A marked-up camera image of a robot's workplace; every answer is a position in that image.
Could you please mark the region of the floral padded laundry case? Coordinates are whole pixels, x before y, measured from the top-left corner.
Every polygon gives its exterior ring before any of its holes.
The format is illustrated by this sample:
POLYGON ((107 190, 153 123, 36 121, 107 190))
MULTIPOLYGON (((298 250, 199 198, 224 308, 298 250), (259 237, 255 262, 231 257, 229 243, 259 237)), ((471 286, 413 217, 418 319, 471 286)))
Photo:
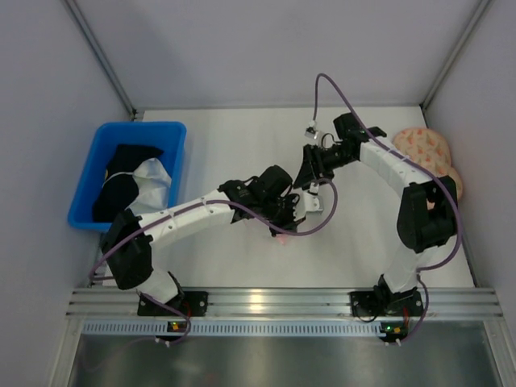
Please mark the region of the floral padded laundry case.
POLYGON ((451 150, 442 135, 425 127, 406 128, 394 136, 393 145, 401 154, 435 176, 451 177, 456 184, 457 198, 462 198, 464 185, 452 166, 451 150))

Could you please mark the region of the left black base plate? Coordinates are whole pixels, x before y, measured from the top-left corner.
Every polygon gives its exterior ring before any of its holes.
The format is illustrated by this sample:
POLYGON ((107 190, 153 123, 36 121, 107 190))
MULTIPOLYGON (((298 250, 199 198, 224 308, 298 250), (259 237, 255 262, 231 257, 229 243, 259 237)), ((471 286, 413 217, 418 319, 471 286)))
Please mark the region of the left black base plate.
MULTIPOLYGON (((187 317, 203 317, 206 315, 208 307, 209 294, 204 291, 186 291, 179 298, 174 298, 167 302, 166 306, 178 310, 187 317)), ((175 312, 158 306, 155 302, 149 301, 145 296, 139 297, 139 305, 137 309, 138 316, 144 317, 162 317, 174 316, 175 312)))

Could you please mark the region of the white mesh laundry bag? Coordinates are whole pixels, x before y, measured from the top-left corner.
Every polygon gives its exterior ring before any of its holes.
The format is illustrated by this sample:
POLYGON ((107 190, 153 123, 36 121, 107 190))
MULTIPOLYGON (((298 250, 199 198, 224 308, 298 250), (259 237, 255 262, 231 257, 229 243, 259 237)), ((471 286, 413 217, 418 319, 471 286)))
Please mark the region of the white mesh laundry bag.
POLYGON ((275 237, 275 240, 282 246, 286 246, 290 241, 290 237, 288 237, 287 235, 277 235, 275 237))

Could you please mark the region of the aluminium mounting rail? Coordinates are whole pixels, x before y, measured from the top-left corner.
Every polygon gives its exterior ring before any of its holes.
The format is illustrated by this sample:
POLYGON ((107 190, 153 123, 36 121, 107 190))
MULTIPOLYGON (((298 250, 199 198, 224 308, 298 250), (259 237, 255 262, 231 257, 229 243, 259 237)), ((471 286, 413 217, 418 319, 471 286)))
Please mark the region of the aluminium mounting rail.
MULTIPOLYGON (((349 288, 207 288, 198 306, 207 318, 316 318, 352 316, 349 288)), ((498 320, 501 305, 492 289, 430 288, 428 319, 498 320)), ((80 288, 72 292, 65 315, 70 318, 117 318, 137 315, 139 296, 115 288, 80 288)))

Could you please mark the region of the blue plastic bin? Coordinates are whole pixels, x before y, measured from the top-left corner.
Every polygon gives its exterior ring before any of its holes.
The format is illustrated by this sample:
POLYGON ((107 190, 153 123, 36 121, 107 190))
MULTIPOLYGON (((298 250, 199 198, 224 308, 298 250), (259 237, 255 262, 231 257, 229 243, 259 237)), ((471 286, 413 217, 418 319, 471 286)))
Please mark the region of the blue plastic bin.
POLYGON ((116 215, 177 204, 186 126, 179 122, 106 123, 94 136, 73 198, 69 225, 106 232, 116 215))

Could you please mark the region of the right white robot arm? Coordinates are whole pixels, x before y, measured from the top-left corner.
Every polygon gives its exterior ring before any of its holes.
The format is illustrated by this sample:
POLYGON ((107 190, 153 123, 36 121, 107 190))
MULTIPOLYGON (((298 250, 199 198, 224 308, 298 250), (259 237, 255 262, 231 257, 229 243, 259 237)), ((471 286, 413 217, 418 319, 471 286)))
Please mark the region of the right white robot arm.
POLYGON ((415 164, 395 149, 382 129, 363 128, 351 113, 340 115, 333 124, 338 139, 329 148, 314 123, 306 129, 306 135, 317 144, 304 146, 294 186, 307 190, 314 184, 326 184, 336 169, 360 162, 400 198, 396 223, 399 249, 371 290, 352 293, 352 314, 367 323, 380 316, 421 316, 424 309, 417 286, 426 269, 422 258, 460 231, 456 183, 448 175, 437 177, 415 164))

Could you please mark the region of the dark navy garment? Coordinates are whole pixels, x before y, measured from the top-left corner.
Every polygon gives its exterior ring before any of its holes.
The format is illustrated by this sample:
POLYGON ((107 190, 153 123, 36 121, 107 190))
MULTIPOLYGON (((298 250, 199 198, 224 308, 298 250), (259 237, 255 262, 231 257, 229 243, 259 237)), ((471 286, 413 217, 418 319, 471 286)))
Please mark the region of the dark navy garment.
POLYGON ((92 208, 96 223, 111 223, 136 200, 136 169, 145 161, 159 159, 163 151, 153 146, 120 144, 106 167, 105 180, 92 208))

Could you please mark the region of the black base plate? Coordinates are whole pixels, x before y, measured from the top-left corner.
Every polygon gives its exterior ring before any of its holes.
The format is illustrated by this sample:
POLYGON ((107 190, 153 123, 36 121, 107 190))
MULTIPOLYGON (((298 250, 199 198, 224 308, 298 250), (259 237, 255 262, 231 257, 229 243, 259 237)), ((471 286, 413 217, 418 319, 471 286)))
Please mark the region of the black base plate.
MULTIPOLYGON (((209 294, 204 291, 186 291, 179 298, 174 298, 167 302, 166 306, 178 310, 187 317, 203 317, 206 315, 208 307, 209 294)), ((174 316, 175 312, 158 306, 155 302, 149 301, 145 296, 139 297, 139 305, 137 309, 138 316, 144 317, 162 317, 174 316)))
POLYGON ((390 293, 382 289, 361 290, 350 293, 354 317, 420 317, 424 303, 416 290, 390 293))

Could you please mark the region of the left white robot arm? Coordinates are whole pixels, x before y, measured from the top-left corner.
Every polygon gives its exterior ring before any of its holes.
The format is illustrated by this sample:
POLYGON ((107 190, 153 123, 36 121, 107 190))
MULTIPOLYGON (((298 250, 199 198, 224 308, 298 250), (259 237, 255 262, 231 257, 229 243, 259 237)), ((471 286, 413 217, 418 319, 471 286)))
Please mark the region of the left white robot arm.
POLYGON ((211 227, 263 218, 272 235, 295 232, 307 204, 281 167, 267 168, 246 181, 229 180, 197 200, 154 213, 127 209, 112 222, 102 252, 118 289, 135 290, 160 304, 177 308, 184 292, 170 272, 152 262, 155 252, 211 227))

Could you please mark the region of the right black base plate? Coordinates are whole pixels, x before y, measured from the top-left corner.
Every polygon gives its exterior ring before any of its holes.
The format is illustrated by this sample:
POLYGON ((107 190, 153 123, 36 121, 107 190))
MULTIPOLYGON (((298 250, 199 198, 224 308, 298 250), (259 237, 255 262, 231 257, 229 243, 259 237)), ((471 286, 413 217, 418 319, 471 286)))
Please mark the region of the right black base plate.
POLYGON ((354 317, 420 317, 424 303, 416 290, 390 293, 382 289, 361 290, 350 293, 354 317))

